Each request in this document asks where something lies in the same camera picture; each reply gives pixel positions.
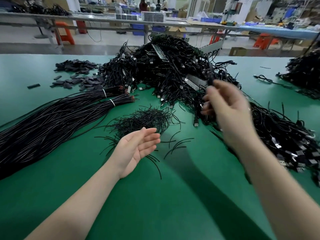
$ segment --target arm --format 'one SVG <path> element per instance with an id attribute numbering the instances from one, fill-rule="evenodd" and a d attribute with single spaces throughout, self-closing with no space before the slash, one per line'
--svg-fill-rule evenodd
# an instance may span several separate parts
<path id="1" fill-rule="evenodd" d="M 108 161 L 26 240 L 85 239 L 114 185 L 156 149 L 160 134 L 155 132 L 142 128 L 123 137 Z"/>
<path id="2" fill-rule="evenodd" d="M 232 84 L 215 80 L 202 114 L 216 113 L 226 143 L 250 176 L 279 240 L 319 239 L 320 208 L 258 137 L 249 104 Z"/>

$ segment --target zip tie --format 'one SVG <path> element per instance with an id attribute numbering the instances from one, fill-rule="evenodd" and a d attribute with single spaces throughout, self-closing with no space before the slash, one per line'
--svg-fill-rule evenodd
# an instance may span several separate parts
<path id="1" fill-rule="evenodd" d="M 104 96 L 106 96 L 106 97 L 107 97 L 105 90 L 104 90 L 104 89 L 102 89 L 102 91 L 104 92 Z"/>
<path id="2" fill-rule="evenodd" d="M 116 106 L 115 103 L 111 99 L 110 99 L 110 101 L 113 103 L 114 106 Z"/>

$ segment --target green table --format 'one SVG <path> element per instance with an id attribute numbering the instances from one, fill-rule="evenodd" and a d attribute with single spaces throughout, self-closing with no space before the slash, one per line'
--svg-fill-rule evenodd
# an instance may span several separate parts
<path id="1" fill-rule="evenodd" d="M 0 55 L 0 124 L 14 119 L 50 100 L 77 92 L 50 88 L 57 74 L 57 62 L 80 59 L 96 63 L 110 56 L 72 55 Z M 281 110 L 292 120 L 305 120 L 306 127 L 319 131 L 320 102 L 274 84 L 252 77 L 264 74 L 277 80 L 285 72 L 288 58 L 216 57 L 215 61 L 233 59 L 228 72 L 242 84 L 242 90 L 263 106 Z M 59 73 L 63 79 L 66 72 Z M 31 90 L 28 85 L 39 83 Z M 105 123 L 127 115 L 139 105 L 159 105 L 151 90 L 135 91 L 135 103 L 111 110 Z M 187 148 L 179 149 L 163 160 L 168 144 L 154 152 L 160 163 L 159 173 L 152 162 L 142 160 L 138 167 L 112 190 L 87 239 L 275 239 L 258 197 L 244 177 L 238 160 L 209 131 L 199 124 L 193 127 L 193 115 L 176 104 L 176 115 L 185 122 L 177 141 L 194 137 Z M 170 126 L 162 135 L 168 140 L 179 131 Z M 23 239 L 40 222 L 78 190 L 103 164 L 100 152 L 107 141 L 95 136 L 106 135 L 103 128 L 67 141 L 46 158 L 0 181 L 0 238 Z M 292 173 L 306 191 L 320 203 L 320 189 L 310 179 L 310 172 Z"/>

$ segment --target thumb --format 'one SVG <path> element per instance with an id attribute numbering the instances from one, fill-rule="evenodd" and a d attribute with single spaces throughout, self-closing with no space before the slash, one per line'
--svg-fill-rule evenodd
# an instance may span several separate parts
<path id="1" fill-rule="evenodd" d="M 129 149 L 136 149 L 136 147 L 140 144 L 142 139 L 145 136 L 146 128 L 143 127 L 137 134 L 134 135 L 134 137 L 131 138 L 131 140 L 128 142 L 127 146 Z"/>
<path id="2" fill-rule="evenodd" d="M 229 107 L 215 87 L 207 87 L 207 95 L 209 96 L 210 103 L 216 113 L 221 113 Z"/>

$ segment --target factory floor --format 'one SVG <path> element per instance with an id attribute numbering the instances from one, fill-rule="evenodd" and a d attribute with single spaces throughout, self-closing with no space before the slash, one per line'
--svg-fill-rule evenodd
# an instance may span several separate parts
<path id="1" fill-rule="evenodd" d="M 36 39 L 40 34 L 36 27 L 1 26 L 0 53 L 1 54 L 59 54 L 57 49 L 50 45 L 49 39 Z M 195 47 L 208 45 L 211 36 L 187 36 L 189 43 Z M 70 55 L 115 55 L 123 43 L 128 40 L 129 46 L 141 46 L 143 36 L 135 36 L 132 32 L 117 34 L 116 31 L 89 30 L 89 34 L 73 35 L 75 45 L 64 44 L 62 54 Z M 219 56 L 228 56 L 232 47 L 246 48 L 246 56 L 262 57 L 295 57 L 302 53 L 303 47 L 294 45 L 283 48 L 280 45 L 270 45 L 268 50 L 253 48 L 255 40 L 247 37 L 228 37 L 219 52 Z"/>

